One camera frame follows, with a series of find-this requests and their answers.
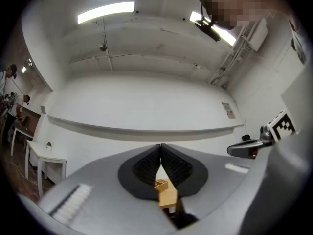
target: person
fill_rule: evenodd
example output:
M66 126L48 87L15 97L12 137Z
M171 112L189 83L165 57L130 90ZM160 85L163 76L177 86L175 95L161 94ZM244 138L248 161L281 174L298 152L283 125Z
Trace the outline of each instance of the person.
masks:
M6 84L6 79L11 77L16 78L16 65L12 64L7 71L0 72L0 95L4 94L4 88Z
M11 126L13 122L21 117L21 112L22 112L22 105L23 102L28 103L30 101L29 95L23 95L19 94L17 98L15 99L12 108L9 110L4 130L3 130L3 136L2 136L2 145L9 145L10 143L8 142L8 132L11 129Z
M285 0L199 0L210 18L231 29L257 21L267 12L283 14L290 23L295 50L304 64L312 56L312 43L298 17Z

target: floor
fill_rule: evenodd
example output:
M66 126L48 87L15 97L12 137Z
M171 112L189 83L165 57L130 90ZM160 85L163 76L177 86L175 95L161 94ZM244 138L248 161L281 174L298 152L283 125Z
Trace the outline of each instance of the floor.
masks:
M12 188L35 203L39 200L37 186L37 170L28 162L28 180L25 177L25 150L23 145L16 139L14 153L11 157L11 147L0 148L0 160L4 171L11 182ZM42 175L43 193L45 194L54 183L44 179Z

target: ceiling light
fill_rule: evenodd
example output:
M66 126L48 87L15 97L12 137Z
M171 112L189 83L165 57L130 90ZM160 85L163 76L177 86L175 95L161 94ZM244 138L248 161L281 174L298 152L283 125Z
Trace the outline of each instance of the ceiling light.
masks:
M105 15L115 14L115 13L122 13L122 12L133 12L135 9L135 2L120 2L105 5L90 11L87 11L83 14L78 15L78 23L83 23L87 20L102 17Z
M195 11L191 13L190 18L189 18L189 20L194 23L196 22L196 20L200 20L200 19L201 19L201 14ZM209 18L205 17L205 19L208 22L211 22ZM223 38L226 42L228 42L231 46L233 46L234 43L236 42L236 38L234 38L227 30L218 28L216 25L212 26L212 29L216 31L220 35L220 37Z

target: white table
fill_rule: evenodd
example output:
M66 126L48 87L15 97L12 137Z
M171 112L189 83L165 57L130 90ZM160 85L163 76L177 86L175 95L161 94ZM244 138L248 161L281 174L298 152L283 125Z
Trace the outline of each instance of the white table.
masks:
M38 143L32 142L27 140L27 148L26 148L26 156L25 156L25 177L28 178L28 158L29 158L29 151L32 151L36 154L38 159L38 167L37 167L37 181L38 181L38 191L39 196L42 197L43 195L43 187L42 187L42 180L41 180L41 171L43 162L52 162L52 163L59 163L62 164L62 179L65 179L65 171L66 171L66 164L67 159L64 155L54 152L53 150L49 150L43 145ZM47 166L45 165L45 179L47 179Z
M13 139L12 139L12 145L11 145L11 156L13 156L14 141L15 141L15 135L16 135L17 131L21 132L22 134L24 134L27 137L30 137L31 139L34 138L34 133L32 133L30 130L26 129L24 126L22 126L22 125L15 126Z

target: curved white wall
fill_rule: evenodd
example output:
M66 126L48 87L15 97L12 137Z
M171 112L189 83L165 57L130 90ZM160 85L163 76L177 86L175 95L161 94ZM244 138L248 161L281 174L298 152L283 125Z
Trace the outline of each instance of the curved white wall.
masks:
M229 103L235 120L228 119ZM224 90L148 72L105 72L73 79L49 116L86 125L140 131L197 131L243 124Z

